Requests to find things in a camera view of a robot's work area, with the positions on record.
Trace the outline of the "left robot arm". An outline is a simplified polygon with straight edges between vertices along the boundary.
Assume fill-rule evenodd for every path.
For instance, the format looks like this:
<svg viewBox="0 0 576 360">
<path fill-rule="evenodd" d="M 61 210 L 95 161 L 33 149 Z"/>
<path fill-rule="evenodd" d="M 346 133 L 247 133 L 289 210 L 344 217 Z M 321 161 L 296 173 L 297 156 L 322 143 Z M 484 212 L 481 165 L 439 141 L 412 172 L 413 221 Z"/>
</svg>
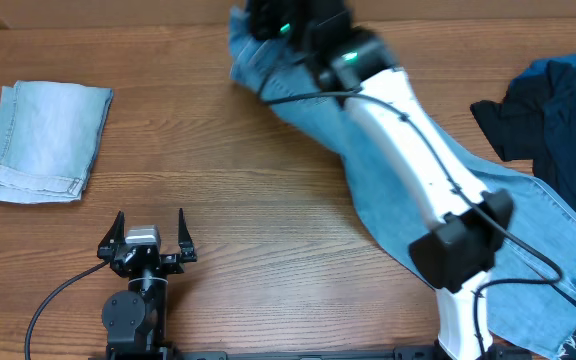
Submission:
<svg viewBox="0 0 576 360">
<path fill-rule="evenodd" d="M 107 359 L 179 359 L 180 351 L 166 340 L 167 287 L 170 275 L 182 274 L 184 265 L 197 260 L 183 212 L 178 213 L 180 251 L 161 252 L 157 226 L 124 230 L 125 217 L 117 217 L 98 246 L 97 257 L 106 262 L 128 288 L 108 298 L 102 308 L 107 331 Z"/>
</svg>

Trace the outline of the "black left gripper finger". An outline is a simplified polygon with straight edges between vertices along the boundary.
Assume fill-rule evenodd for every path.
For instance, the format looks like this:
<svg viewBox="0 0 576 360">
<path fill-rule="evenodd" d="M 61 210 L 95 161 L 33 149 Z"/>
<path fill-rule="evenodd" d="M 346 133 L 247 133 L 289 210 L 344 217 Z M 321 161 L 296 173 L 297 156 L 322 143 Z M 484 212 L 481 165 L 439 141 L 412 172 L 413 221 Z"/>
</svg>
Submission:
<svg viewBox="0 0 576 360">
<path fill-rule="evenodd" d="M 125 216 L 123 211 L 119 211 L 110 229 L 107 231 L 106 235 L 102 238 L 99 243 L 99 248 L 110 247 L 117 243 L 121 244 L 124 242 L 124 224 Z"/>
<path fill-rule="evenodd" d="M 178 213 L 178 245 L 182 254 L 194 253 L 194 243 L 188 231 L 182 208 L 179 209 Z"/>
</svg>

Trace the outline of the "medium blue denim jeans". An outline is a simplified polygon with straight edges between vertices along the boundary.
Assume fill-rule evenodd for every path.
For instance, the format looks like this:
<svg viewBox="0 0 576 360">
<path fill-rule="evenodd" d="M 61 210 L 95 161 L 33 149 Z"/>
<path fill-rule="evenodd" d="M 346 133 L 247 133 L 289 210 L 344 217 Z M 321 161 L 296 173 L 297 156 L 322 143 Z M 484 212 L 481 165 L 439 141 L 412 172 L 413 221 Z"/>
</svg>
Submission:
<svg viewBox="0 0 576 360">
<path fill-rule="evenodd" d="M 273 106 L 343 162 L 354 208 L 372 237 L 395 260 L 415 268 L 409 245 L 427 229 L 417 205 L 377 145 L 332 99 Z M 554 261 L 563 279 L 553 286 L 523 279 L 552 276 L 551 268 L 506 241 L 497 252 L 487 288 L 488 328 L 495 335 L 550 359 L 576 359 L 576 212 L 544 181 L 481 159 L 445 131 L 440 136 L 490 190 L 508 190 L 515 210 L 510 231 Z"/>
</svg>

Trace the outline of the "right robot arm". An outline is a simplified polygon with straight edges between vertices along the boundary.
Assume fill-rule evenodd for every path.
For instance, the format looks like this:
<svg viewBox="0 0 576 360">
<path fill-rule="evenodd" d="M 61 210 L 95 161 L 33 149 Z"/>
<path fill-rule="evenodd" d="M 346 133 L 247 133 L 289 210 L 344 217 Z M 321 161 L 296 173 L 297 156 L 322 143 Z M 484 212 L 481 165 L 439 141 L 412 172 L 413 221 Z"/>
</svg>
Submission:
<svg viewBox="0 0 576 360">
<path fill-rule="evenodd" d="M 514 210 L 490 192 L 442 140 L 403 68 L 374 32 L 356 26 L 341 1 L 249 2 L 249 29 L 303 55 L 317 97 L 339 101 L 376 143 L 415 200 L 426 235 L 409 254 L 434 288 L 440 315 L 436 359 L 497 359 L 485 285 Z"/>
</svg>

